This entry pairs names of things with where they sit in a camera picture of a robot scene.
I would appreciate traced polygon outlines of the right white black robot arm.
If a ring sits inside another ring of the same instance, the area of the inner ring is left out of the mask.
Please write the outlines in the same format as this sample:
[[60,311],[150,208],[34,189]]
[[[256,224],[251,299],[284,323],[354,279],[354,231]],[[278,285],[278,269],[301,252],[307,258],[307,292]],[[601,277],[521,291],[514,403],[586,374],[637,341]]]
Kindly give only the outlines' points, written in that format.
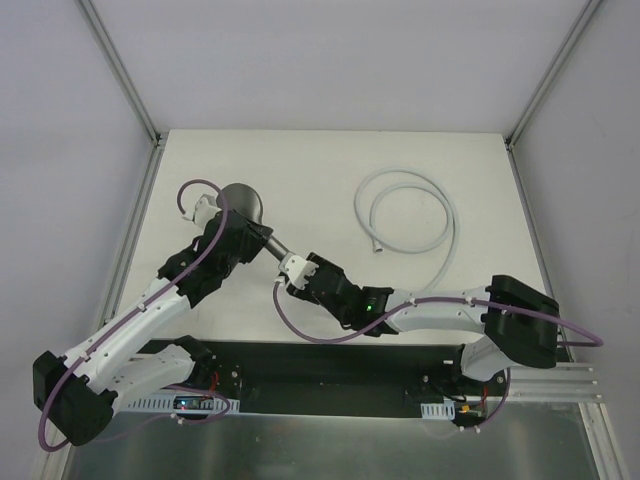
[[417,293],[358,286],[326,259],[289,254],[279,264],[287,293],[320,306],[345,330],[380,337],[418,330],[473,333],[450,369],[452,387],[473,394],[514,366],[552,369],[557,363],[559,305],[508,275],[459,292]]

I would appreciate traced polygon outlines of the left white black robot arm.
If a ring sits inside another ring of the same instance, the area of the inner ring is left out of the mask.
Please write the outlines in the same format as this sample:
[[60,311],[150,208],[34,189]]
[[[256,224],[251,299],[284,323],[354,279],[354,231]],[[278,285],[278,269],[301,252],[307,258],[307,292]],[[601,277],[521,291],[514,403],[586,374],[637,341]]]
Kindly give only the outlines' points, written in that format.
[[38,441],[53,424],[65,444],[94,440],[129,403],[173,385],[208,391],[213,355],[190,335],[141,361],[131,358],[172,320],[218,290],[239,264],[248,264],[273,233],[259,213],[237,208],[209,218],[201,235],[159,268],[138,301],[85,341],[57,356],[42,353],[33,363],[33,398],[40,410]]

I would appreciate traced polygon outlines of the grey shower head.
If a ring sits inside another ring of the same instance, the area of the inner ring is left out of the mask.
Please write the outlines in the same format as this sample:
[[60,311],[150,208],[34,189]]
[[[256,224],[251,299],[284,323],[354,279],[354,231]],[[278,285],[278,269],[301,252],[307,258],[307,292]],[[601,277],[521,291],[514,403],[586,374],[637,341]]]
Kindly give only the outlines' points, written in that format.
[[[232,225],[235,213],[239,213],[250,220],[264,225],[263,201],[254,188],[243,183],[232,183],[222,189],[222,195],[230,209],[224,234],[231,234],[229,227]],[[275,237],[274,230],[271,238],[261,251],[263,250],[270,253],[279,263],[287,254],[292,254],[291,250]]]

